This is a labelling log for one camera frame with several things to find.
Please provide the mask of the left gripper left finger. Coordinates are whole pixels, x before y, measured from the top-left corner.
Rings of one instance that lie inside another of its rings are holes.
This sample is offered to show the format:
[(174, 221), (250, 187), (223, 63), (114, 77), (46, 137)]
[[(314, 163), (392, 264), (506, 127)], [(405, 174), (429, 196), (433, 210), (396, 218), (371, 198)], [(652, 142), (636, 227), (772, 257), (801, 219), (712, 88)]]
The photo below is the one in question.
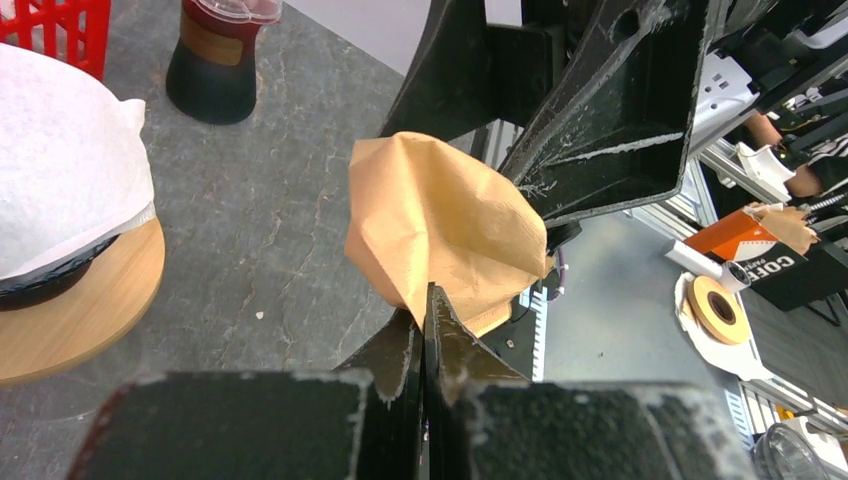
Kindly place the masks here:
[(119, 387), (72, 479), (415, 479), (422, 337), (397, 310), (330, 371), (171, 372)]

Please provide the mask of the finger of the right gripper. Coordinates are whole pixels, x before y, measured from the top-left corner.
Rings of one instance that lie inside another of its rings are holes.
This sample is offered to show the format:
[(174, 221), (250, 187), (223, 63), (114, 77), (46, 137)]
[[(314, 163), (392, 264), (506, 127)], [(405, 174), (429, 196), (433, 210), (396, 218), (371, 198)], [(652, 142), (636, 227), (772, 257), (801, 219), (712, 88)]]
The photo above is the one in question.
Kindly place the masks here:
[(709, 1), (600, 1), (501, 171), (548, 228), (679, 191)]
[(494, 120), (524, 127), (564, 72), (564, 4), (523, 1), (518, 26), (480, 0), (433, 1), (381, 136), (450, 141)]

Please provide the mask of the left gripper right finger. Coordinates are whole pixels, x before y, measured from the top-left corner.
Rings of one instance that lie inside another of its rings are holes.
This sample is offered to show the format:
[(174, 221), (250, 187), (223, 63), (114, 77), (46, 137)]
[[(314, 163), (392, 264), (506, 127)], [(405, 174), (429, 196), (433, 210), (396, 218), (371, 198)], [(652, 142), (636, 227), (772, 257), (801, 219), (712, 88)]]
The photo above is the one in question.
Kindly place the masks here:
[(429, 284), (423, 320), (434, 479), (752, 479), (721, 403), (671, 382), (533, 382)]

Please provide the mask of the brown paper coffee filter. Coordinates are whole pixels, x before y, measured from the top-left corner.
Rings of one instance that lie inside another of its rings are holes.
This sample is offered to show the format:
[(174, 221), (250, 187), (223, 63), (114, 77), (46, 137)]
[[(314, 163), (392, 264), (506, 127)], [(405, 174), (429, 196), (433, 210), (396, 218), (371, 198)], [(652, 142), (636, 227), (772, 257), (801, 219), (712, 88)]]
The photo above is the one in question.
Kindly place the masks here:
[(434, 137), (356, 141), (349, 192), (346, 256), (419, 326), (431, 283), (482, 336), (506, 322), (512, 299), (551, 268), (544, 222), (517, 187)]

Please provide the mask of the round wooden dripper holder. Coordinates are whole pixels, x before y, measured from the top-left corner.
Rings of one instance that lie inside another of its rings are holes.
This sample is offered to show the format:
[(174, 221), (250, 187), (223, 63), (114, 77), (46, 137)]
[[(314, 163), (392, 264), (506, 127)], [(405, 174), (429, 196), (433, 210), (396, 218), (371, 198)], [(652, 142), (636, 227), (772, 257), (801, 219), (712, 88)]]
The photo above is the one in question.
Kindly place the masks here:
[(1, 312), (1, 385), (62, 373), (124, 337), (151, 306), (165, 266), (155, 218), (117, 238), (62, 293)]

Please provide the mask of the white paper coffee filter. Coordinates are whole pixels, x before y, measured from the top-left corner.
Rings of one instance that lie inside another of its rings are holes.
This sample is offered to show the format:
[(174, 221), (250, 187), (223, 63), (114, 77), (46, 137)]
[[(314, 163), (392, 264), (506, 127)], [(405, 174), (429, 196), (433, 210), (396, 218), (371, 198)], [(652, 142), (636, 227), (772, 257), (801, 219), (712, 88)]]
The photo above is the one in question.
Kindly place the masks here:
[(1, 278), (46, 270), (155, 215), (142, 99), (1, 47)]

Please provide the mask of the clear glass dripper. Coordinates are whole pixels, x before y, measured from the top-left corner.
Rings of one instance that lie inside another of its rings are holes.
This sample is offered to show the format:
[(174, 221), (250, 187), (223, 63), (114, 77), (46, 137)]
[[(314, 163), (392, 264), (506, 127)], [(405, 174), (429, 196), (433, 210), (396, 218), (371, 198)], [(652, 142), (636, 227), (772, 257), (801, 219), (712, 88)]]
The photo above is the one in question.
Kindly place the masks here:
[(232, 24), (266, 25), (281, 17), (283, 0), (194, 0), (213, 18)]

